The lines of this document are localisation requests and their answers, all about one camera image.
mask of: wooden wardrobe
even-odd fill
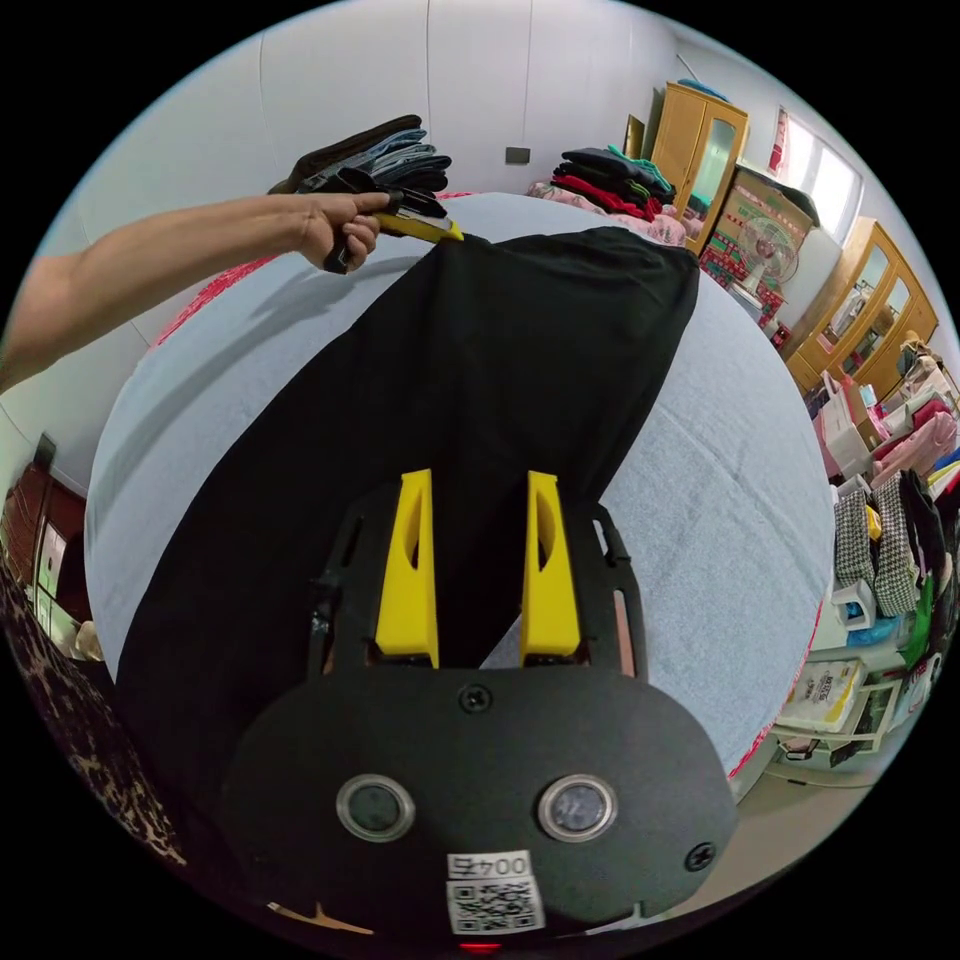
[[[701,221],[687,237],[698,257],[713,233],[747,138],[747,115],[724,100],[668,83],[651,160],[676,188],[685,220]]]
[[[929,340],[937,317],[913,271],[876,220],[861,217],[823,289],[783,351],[806,392],[823,372],[849,374],[883,402],[903,378],[897,370],[907,331]]]

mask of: mirror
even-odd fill
[[[725,120],[710,120],[709,139],[686,209],[683,211],[683,219],[687,222],[688,231],[693,238],[699,236],[703,220],[717,198],[736,135],[734,127]]]
[[[844,299],[827,328],[820,334],[820,345],[828,353],[840,342],[843,335],[860,316],[870,297],[873,296],[873,292],[883,281],[889,265],[887,255],[879,247],[874,246],[853,289]]]
[[[886,303],[880,307],[870,326],[864,332],[863,338],[854,347],[850,355],[843,362],[844,373],[853,374],[862,367],[867,360],[877,352],[884,337],[897,325],[900,317],[910,300],[910,291],[907,285],[897,277],[893,290],[887,297]]]

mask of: houndstooth fabric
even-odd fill
[[[907,515],[900,499],[900,473],[878,487],[873,497],[883,527],[873,590],[877,606],[885,617],[911,613],[917,609],[920,599],[919,571],[910,549]]]
[[[836,519],[833,571],[841,588],[866,581],[873,589],[876,572],[870,556],[870,533],[867,530],[867,495],[854,490],[833,508]]]

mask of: window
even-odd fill
[[[782,108],[780,113],[771,170],[813,200],[820,226],[843,244],[860,210],[863,178],[815,133]]]

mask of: hand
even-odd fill
[[[380,222],[370,214],[385,209],[390,197],[385,193],[314,193],[309,195],[309,202],[299,252],[322,270],[342,231],[350,254],[347,273],[363,266],[380,233]]]

